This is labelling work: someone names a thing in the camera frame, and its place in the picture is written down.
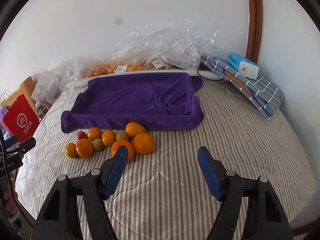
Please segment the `person's left hand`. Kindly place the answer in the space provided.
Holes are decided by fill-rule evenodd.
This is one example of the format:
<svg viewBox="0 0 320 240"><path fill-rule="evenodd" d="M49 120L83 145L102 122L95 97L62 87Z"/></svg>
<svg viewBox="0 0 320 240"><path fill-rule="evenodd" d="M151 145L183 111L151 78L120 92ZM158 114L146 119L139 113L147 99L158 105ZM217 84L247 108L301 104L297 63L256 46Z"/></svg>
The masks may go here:
<svg viewBox="0 0 320 240"><path fill-rule="evenodd" d="M18 213L18 207L15 202L18 202L18 194L15 191L15 185L11 182L11 186L7 185L4 193L3 199L5 201L5 208L11 215L16 215Z"/></svg>

